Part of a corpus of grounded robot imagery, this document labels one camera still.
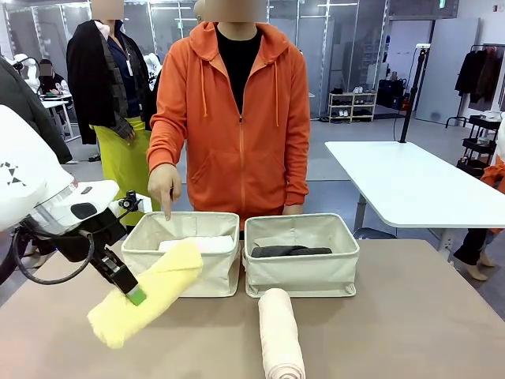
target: hoodie drawstring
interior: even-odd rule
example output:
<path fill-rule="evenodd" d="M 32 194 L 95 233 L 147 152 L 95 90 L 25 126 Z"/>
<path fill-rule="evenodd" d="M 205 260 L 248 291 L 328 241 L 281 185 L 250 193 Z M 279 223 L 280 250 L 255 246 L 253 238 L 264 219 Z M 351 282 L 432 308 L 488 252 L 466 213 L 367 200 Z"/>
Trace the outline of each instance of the hoodie drawstring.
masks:
<path fill-rule="evenodd" d="M 275 125 L 279 127 L 279 83 L 277 80 L 277 61 L 274 61 L 275 73 Z"/>
<path fill-rule="evenodd" d="M 204 62 L 200 60 L 200 81 L 202 84 L 202 101 L 204 102 L 204 117 L 208 117 L 207 100 L 205 99 Z"/>

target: beige tabletop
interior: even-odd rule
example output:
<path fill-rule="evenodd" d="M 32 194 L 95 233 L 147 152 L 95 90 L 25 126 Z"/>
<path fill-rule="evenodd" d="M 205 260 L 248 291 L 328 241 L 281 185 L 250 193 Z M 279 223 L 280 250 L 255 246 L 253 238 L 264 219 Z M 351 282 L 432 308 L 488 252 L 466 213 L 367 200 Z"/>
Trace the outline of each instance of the beige tabletop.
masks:
<path fill-rule="evenodd" d="M 426 242 L 364 241 L 355 298 L 296 298 L 308 379 L 497 378 L 505 324 Z M 43 278 L 73 266 L 55 256 Z M 93 268 L 59 286 L 26 283 L 0 308 L 0 378 L 261 379 L 257 300 L 179 299 L 122 350 L 88 311 L 110 290 Z"/>

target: clothing rack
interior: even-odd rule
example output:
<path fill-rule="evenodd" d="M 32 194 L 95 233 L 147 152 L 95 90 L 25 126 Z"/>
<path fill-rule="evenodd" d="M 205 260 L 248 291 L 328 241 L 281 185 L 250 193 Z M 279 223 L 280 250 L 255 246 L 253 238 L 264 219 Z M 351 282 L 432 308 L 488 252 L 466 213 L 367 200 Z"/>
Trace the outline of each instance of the clothing rack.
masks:
<path fill-rule="evenodd" d="M 500 54 L 501 54 L 501 58 L 503 59 L 503 56 L 505 54 L 505 44 L 503 43 L 482 43 L 482 44 L 474 44 L 472 45 L 472 47 L 469 49 L 469 52 L 472 52 L 474 51 L 474 49 L 476 47 L 483 47 L 483 49 L 481 50 L 484 50 L 484 48 L 486 47 L 494 47 L 496 50 L 498 50 L 500 48 Z M 499 104 L 501 105 L 503 103 L 503 97 L 505 96 L 504 94 L 504 91 L 505 91 L 505 81 L 503 81 L 502 83 L 502 88 L 501 88 L 501 92 L 500 92 L 500 96 L 499 96 Z M 460 117 L 459 115 L 462 113 L 462 108 L 463 108 L 463 100 L 465 99 L 465 96 L 462 96 L 461 97 L 461 100 L 459 101 L 459 109 L 458 109 L 458 118 Z"/>

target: white wall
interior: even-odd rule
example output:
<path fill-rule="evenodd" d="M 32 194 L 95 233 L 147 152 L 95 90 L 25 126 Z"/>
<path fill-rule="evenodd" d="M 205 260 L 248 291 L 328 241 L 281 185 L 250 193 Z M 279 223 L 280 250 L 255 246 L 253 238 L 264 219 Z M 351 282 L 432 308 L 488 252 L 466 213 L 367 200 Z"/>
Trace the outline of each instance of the white wall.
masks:
<path fill-rule="evenodd" d="M 391 72 L 396 71 L 398 78 L 408 79 L 410 67 L 414 61 L 408 88 L 412 87 L 416 71 L 417 58 L 413 56 L 418 43 L 428 43 L 432 30 L 431 21 L 391 21 L 389 51 L 387 63 Z"/>
<path fill-rule="evenodd" d="M 501 43 L 505 44 L 505 12 L 493 13 L 493 6 L 505 6 L 504 0 L 460 0 L 458 18 L 479 17 L 481 19 L 481 31 L 477 39 L 478 44 Z M 500 79 L 496 86 L 495 100 L 492 111 L 499 111 L 499 92 L 503 84 L 505 65 L 502 66 Z M 481 112 L 468 108 L 467 99 L 463 104 L 462 116 L 469 117 L 472 114 Z"/>
<path fill-rule="evenodd" d="M 7 34 L 6 15 L 4 13 L 3 4 L 0 2 L 0 48 L 2 55 L 12 59 L 13 53 L 10 49 L 9 37 Z"/>

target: table leg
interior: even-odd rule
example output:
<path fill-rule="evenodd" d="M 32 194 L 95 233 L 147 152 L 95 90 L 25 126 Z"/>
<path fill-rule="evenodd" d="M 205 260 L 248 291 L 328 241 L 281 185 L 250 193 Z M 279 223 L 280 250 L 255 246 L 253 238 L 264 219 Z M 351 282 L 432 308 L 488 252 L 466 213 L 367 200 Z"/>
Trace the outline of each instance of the table leg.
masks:
<path fill-rule="evenodd" d="M 440 237 L 439 253 L 449 261 L 451 255 L 453 238 L 453 229 L 443 229 L 442 236 Z"/>
<path fill-rule="evenodd" d="M 360 194 L 360 200 L 357 201 L 356 217 L 354 218 L 354 231 L 363 227 L 363 220 L 365 219 L 366 199 Z"/>
<path fill-rule="evenodd" d="M 63 112 L 65 113 L 66 125 L 69 126 L 70 138 L 73 138 L 73 130 L 72 130 L 72 126 L 70 125 L 69 112 L 66 111 L 66 106 L 64 106 L 64 105 L 63 105 Z"/>

